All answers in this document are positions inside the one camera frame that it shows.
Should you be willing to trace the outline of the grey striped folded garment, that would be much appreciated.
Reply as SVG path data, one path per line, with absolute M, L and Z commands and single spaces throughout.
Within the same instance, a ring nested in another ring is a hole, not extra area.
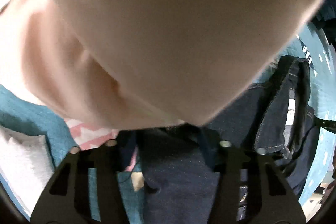
M 53 173 L 44 135 L 29 136 L 1 127 L 1 175 L 28 216 Z

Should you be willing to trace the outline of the dark blue denim jacket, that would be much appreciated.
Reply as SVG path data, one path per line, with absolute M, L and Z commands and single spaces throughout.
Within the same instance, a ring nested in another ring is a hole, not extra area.
M 219 174 L 201 151 L 201 132 L 216 131 L 239 145 L 252 134 L 299 199 L 313 162 L 319 129 L 308 105 L 307 61 L 283 56 L 270 79 L 254 84 L 210 124 L 134 132 L 144 176 L 145 223 L 208 223 Z

